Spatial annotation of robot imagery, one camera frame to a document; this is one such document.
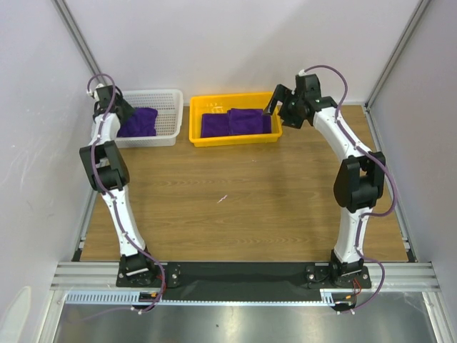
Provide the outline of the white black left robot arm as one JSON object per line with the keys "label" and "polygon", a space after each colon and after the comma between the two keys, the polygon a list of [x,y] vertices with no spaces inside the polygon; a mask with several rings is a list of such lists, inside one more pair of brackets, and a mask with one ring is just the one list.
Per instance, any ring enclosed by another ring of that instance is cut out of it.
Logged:
{"label": "white black left robot arm", "polygon": [[129,201],[130,176],[115,138],[121,125],[134,114],[134,108],[114,85],[99,84],[88,94],[95,100],[94,132],[91,141],[80,148],[79,156],[91,188],[101,195],[114,223],[119,242],[117,287],[151,287],[158,267],[147,256]]}

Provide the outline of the purple towel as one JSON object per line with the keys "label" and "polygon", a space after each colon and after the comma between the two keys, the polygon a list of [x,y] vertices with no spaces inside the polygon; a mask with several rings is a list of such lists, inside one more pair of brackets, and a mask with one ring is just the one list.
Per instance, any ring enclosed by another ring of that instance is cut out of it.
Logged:
{"label": "purple towel", "polygon": [[152,108],[136,108],[133,116],[121,125],[119,138],[156,136],[158,111]]}
{"label": "purple towel", "polygon": [[237,136],[263,133],[262,109],[230,109],[227,114],[230,135]]}
{"label": "purple towel", "polygon": [[[263,133],[272,132],[271,117],[263,115]],[[201,120],[201,138],[232,136],[229,134],[228,114],[204,114]]]}

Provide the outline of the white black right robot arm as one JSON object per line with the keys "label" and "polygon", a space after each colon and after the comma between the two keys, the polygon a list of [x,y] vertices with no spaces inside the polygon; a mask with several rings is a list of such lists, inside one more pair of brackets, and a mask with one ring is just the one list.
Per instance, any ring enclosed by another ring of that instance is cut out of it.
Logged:
{"label": "white black right robot arm", "polygon": [[341,114],[340,105],[322,95],[315,74],[301,72],[295,80],[295,89],[278,84],[263,112],[272,115],[277,110],[282,124],[294,129],[308,122],[340,162],[333,185],[334,198],[341,208],[340,226],[323,279],[345,287],[363,273],[368,216],[383,195],[386,159],[382,153],[373,153],[356,136]]}

